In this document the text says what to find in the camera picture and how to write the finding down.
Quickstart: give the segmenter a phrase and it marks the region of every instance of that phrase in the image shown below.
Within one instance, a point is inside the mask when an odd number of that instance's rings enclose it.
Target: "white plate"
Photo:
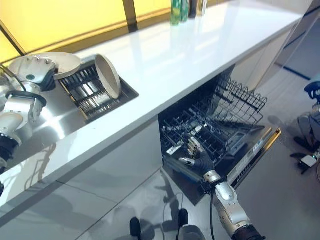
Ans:
[[[14,73],[18,74],[21,61],[26,57],[38,57],[41,59],[50,59],[59,65],[58,73],[54,75],[54,80],[60,80],[67,78],[76,73],[81,66],[81,59],[76,55],[66,52],[44,52],[39,54],[33,54],[29,56],[19,57],[17,60],[9,65],[9,69]]]
[[[110,60],[100,54],[96,55],[95,68],[106,92],[113,99],[119,98],[121,94],[120,78]]]

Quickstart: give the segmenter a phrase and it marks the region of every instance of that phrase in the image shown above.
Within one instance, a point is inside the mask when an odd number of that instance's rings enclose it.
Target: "bottle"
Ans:
[[[181,0],[181,9],[180,9],[180,21],[186,22],[188,20],[189,12],[189,0]]]
[[[189,18],[194,19],[197,14],[197,0],[189,0]]]
[[[170,23],[173,26],[179,24],[180,21],[181,0],[171,0],[171,16]]]
[[[197,16],[204,16],[206,13],[207,8],[207,1],[208,0],[198,0],[198,4],[196,7],[196,15]]]

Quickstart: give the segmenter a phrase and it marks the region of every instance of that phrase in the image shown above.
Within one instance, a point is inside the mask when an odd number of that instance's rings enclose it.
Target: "gray floor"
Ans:
[[[237,189],[238,198],[256,228],[270,240],[314,240],[320,236],[320,182],[316,169],[301,175],[291,153],[303,151],[292,138],[299,134],[296,118],[313,102],[303,91],[309,82],[280,70],[258,92],[269,98],[263,122],[282,128],[280,139]],[[85,232],[80,240],[129,240],[129,220],[141,219],[143,240],[174,240],[177,213],[189,212],[189,223],[197,225],[206,239],[210,235],[210,199],[197,205],[163,172],[157,172],[110,214]],[[214,211],[217,240],[229,240]]]
[[[319,72],[320,62],[320,19],[293,53],[286,67],[313,78]]]

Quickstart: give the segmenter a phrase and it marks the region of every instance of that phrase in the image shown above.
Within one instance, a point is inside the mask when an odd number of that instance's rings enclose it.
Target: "robotic arm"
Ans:
[[[8,83],[14,77],[20,84],[5,94],[7,102],[0,112],[0,175],[17,147],[32,137],[32,123],[39,119],[47,104],[40,93],[56,87],[53,77],[58,66],[48,59],[25,57],[18,75],[2,69]]]
[[[206,193],[211,194],[211,204],[216,207],[220,221],[233,240],[263,240],[255,227],[251,224],[245,210],[238,202],[236,191],[215,170],[213,162],[206,150],[194,136],[188,136],[188,152],[192,158],[181,157],[179,161],[192,169],[198,170],[206,181]]]

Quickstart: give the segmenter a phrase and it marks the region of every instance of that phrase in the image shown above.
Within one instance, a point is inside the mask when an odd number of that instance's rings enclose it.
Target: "dishwasher basket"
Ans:
[[[78,72],[61,79],[59,82],[81,110],[87,123],[110,113],[139,96],[120,77],[120,97],[118,99],[109,97],[99,79],[94,60],[83,63]]]
[[[174,156],[183,151],[186,157],[183,138],[192,134],[215,166],[226,155],[235,156],[246,144],[246,135],[258,128],[257,123],[263,118],[260,111],[267,103],[266,97],[229,77],[220,77],[209,94],[199,90],[189,99],[187,104],[177,103],[170,114],[159,118],[162,154]]]

